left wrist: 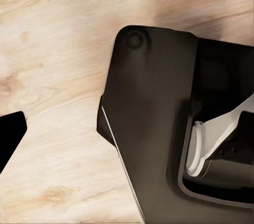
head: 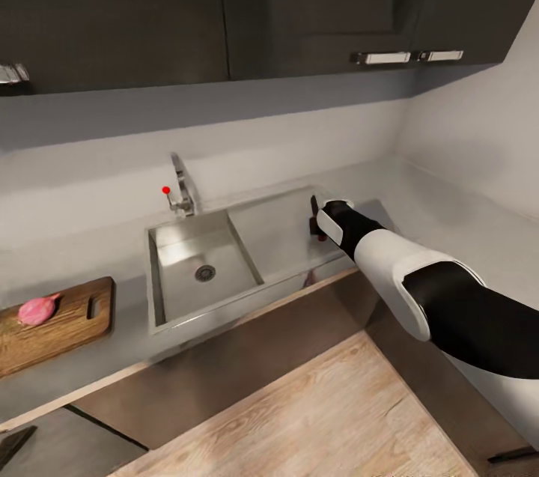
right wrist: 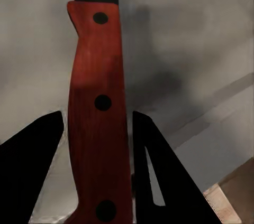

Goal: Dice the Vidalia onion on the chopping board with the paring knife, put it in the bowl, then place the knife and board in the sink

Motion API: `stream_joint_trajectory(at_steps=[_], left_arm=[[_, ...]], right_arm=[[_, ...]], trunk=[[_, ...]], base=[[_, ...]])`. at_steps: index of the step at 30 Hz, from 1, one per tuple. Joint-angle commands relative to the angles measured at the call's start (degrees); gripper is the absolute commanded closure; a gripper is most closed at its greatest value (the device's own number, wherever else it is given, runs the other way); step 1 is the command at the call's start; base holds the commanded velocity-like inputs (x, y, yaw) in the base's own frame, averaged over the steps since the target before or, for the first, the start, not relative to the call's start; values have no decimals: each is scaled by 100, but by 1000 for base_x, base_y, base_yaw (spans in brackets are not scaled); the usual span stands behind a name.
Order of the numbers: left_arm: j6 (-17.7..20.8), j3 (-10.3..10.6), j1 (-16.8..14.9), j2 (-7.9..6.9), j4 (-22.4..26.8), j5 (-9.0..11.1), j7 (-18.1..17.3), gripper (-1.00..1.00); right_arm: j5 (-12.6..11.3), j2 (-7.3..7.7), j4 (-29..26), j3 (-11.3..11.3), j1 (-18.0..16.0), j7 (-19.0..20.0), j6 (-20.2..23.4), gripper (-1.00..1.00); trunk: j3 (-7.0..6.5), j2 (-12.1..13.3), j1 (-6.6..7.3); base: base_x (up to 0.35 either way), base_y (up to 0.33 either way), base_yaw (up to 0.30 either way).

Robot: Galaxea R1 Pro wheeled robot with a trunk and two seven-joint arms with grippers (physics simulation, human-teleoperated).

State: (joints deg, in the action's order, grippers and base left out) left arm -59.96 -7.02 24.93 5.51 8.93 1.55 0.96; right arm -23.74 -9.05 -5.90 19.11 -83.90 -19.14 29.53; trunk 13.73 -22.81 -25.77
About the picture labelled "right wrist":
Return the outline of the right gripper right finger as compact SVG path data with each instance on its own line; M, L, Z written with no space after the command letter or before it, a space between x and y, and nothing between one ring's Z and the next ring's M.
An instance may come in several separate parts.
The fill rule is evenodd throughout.
M137 224L222 224L153 120L132 113ZM153 202L145 147L166 206Z

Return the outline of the parer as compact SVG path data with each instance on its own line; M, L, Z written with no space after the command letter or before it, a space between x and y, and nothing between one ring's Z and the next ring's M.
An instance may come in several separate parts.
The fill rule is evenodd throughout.
M78 207L63 224L133 224L119 0L67 3L78 34L68 142Z

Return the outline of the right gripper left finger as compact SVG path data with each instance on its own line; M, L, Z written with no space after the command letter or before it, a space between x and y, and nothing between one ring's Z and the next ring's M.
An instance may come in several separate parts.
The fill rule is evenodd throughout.
M57 111L0 145L0 224L28 224L62 132Z

